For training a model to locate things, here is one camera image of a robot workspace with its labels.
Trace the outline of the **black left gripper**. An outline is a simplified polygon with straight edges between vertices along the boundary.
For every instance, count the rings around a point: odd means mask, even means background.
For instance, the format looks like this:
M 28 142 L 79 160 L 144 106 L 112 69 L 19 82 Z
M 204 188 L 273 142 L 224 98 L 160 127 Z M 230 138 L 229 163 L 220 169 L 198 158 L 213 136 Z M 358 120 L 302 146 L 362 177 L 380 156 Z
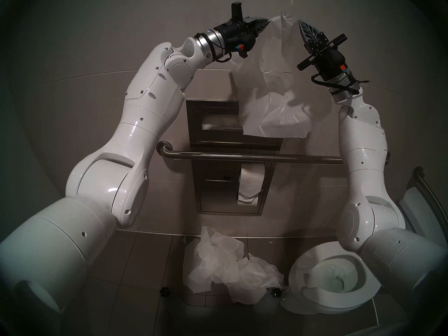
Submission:
M 219 43 L 221 47 L 253 47 L 255 36 L 252 33 L 263 32 L 270 22 L 266 18 L 248 18 L 246 23 L 242 3 L 232 3 L 230 20 L 219 25 Z

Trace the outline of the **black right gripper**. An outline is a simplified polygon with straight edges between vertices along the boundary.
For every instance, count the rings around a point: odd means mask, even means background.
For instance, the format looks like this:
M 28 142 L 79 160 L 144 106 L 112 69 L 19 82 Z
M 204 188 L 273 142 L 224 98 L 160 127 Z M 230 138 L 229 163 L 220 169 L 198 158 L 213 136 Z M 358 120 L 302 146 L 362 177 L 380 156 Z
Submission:
M 338 46 L 347 40 L 345 34 L 329 41 L 323 32 L 304 21 L 299 21 L 299 27 L 304 46 L 310 54 L 297 65 L 300 71 L 313 65 L 323 78 L 335 78 L 347 72 L 345 57 L 338 50 Z

